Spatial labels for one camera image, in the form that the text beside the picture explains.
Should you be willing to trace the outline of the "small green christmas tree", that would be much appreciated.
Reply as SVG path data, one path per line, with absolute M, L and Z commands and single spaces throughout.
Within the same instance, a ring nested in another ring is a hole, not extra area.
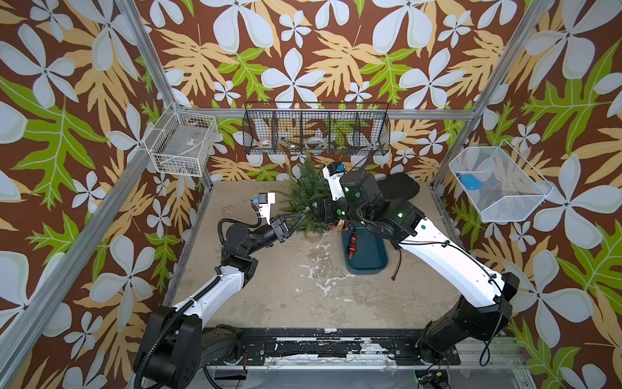
M 305 162 L 297 165 L 296 168 L 299 172 L 298 177 L 294 173 L 294 168 L 288 168 L 288 190 L 277 191 L 277 194 L 285 197 L 287 201 L 287 204 L 280 210 L 285 213 L 305 214 L 300 232 L 320 235 L 327 233 L 330 225 L 319 220 L 314 213 L 314 204 L 318 204 L 320 198 L 330 196 L 328 182 L 311 157 L 307 157 Z

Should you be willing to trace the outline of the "red gold striped ball ornament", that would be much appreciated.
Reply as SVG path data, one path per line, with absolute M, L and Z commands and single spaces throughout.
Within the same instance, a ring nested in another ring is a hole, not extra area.
M 344 231 L 348 228 L 348 222 L 346 220 L 339 220 L 331 224 L 334 230 Z

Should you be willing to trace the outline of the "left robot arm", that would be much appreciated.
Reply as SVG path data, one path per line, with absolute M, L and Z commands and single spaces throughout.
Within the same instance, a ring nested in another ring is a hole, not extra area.
M 204 345 L 207 334 L 203 329 L 254 276 L 259 261 L 252 254 L 289 239 L 305 219 L 303 213 L 286 213 L 266 224 L 262 217 L 254 224 L 231 218 L 219 220 L 221 261 L 215 275 L 189 298 L 175 306 L 160 306 L 151 314 L 134 360 L 132 387 L 142 388 L 148 379 L 152 388 L 186 388 L 210 361 L 228 355 L 237 334 L 226 330 L 220 340 Z

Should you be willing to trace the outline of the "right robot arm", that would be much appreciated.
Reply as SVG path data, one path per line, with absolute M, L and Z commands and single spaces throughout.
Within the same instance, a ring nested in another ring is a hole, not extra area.
M 319 220 L 365 228 L 422 259 L 461 293 L 447 313 L 424 328 L 416 343 L 421 359 L 436 363 L 473 338 L 484 342 L 479 363 L 487 365 L 492 340 L 510 322 L 518 277 L 481 264 L 409 200 L 386 199 L 372 174 L 333 162 L 322 168 L 322 176 L 330 192 L 309 204 Z

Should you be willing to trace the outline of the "round wooden tree base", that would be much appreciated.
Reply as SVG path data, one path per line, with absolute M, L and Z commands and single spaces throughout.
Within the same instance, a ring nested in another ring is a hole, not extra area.
M 322 241 L 323 234 L 322 233 L 313 233 L 313 232 L 305 232 L 304 234 L 305 240 L 311 244 L 318 243 Z

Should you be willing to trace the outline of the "red ornament in bin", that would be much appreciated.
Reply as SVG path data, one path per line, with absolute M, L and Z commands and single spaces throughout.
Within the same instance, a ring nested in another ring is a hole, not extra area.
M 352 260 L 356 254 L 356 242 L 357 242 L 356 233 L 352 232 L 350 234 L 350 237 L 348 238 L 348 244 L 346 246 L 346 258 L 348 260 Z

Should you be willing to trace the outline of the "teal plastic bin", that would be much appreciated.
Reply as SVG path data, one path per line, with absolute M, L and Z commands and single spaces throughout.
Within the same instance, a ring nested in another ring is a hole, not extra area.
M 356 254 L 352 260 L 346 258 L 346 246 L 352 232 L 356 233 Z M 340 232 L 346 269 L 351 274 L 364 276 L 378 274 L 388 264 L 388 254 L 384 241 L 362 227 Z

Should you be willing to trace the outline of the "blue object in basket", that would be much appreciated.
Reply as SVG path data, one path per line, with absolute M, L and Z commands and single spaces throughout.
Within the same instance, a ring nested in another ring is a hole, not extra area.
M 463 188 L 467 191 L 478 191 L 483 186 L 484 183 L 476 178 L 472 174 L 463 174 L 458 177 L 458 181 L 463 185 Z

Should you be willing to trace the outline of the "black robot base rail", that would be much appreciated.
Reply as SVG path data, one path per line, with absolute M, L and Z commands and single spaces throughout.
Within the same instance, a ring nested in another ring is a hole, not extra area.
M 270 358 L 346 361 L 355 356 L 380 356 L 399 366 L 427 363 L 432 354 L 416 347 L 422 332 L 386 328 L 237 328 L 224 324 L 202 331 L 202 347 L 211 340 L 231 341 L 218 363 L 263 366 Z

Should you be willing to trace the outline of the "aluminium frame post left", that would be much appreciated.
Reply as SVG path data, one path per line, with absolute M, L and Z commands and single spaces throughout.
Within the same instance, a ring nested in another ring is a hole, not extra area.
M 173 88 L 170 82 L 167 80 L 165 70 L 157 57 L 155 46 L 149 37 L 149 34 L 145 30 L 145 26 L 139 15 L 139 10 L 134 1 L 116 1 L 115 3 L 120 11 L 121 16 L 125 17 L 132 35 L 134 36 L 136 45 L 139 49 L 139 53 L 144 61 L 144 65 L 152 76 L 152 82 L 156 91 L 160 94 L 162 102 L 164 103 L 163 112 L 165 107 L 171 104 L 181 105 L 180 102 L 173 95 Z M 206 191 L 210 192 L 213 187 L 213 182 L 209 177 L 207 169 L 204 175 L 199 178 L 206 188 Z

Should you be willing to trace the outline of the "aluminium frame post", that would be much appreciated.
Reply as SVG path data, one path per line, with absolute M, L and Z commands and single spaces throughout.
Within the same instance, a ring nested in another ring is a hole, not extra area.
M 144 61 L 144 65 L 152 76 L 152 82 L 156 91 L 160 94 L 162 102 L 164 103 L 163 112 L 165 107 L 171 104 L 181 105 L 180 102 L 173 95 L 173 88 L 170 82 L 167 80 L 165 70 L 157 57 L 155 46 L 149 37 L 149 34 L 145 30 L 145 26 L 139 15 L 139 10 L 134 1 L 116 1 L 115 3 L 120 11 L 121 16 L 125 17 L 132 35 L 134 36 L 136 45 L 139 49 L 139 53 Z M 213 182 L 209 177 L 207 169 L 204 175 L 199 178 L 206 188 L 206 191 L 210 192 L 213 187 Z
M 513 66 L 514 60 L 518 57 L 520 50 L 526 45 L 526 42 L 531 37 L 532 32 L 536 30 L 544 13 L 553 3 L 554 1 L 535 0 L 531 2 L 531 5 L 525 11 L 518 27 L 514 31 L 507 46 L 504 48 L 499 62 L 493 68 L 489 81 L 479 95 L 478 101 L 474 103 L 470 118 L 465 119 L 457 138 L 440 164 L 439 170 L 432 180 L 432 189 L 437 189 L 443 184 L 450 171 L 450 162 L 460 154 L 463 150 L 465 140 L 477 129 L 478 123 L 483 119 L 484 110 L 491 104 L 495 91 L 504 81 L 505 76 L 507 76 Z

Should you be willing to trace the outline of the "aluminium frame post right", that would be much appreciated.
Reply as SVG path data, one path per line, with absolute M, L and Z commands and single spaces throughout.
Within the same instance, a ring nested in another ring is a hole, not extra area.
M 483 119 L 484 110 L 491 104 L 495 91 L 504 81 L 505 76 L 507 76 L 513 66 L 514 60 L 518 57 L 520 50 L 526 45 L 526 42 L 531 37 L 532 32 L 536 30 L 544 13 L 553 3 L 554 1 L 535 0 L 531 2 L 531 5 L 525 11 L 518 27 L 514 31 L 507 46 L 504 48 L 499 62 L 493 68 L 489 81 L 479 95 L 478 101 L 474 103 L 470 118 L 465 119 L 457 138 L 440 164 L 439 170 L 432 180 L 432 189 L 437 189 L 443 184 L 450 171 L 450 162 L 460 154 L 463 150 L 465 140 L 477 129 L 478 123 Z

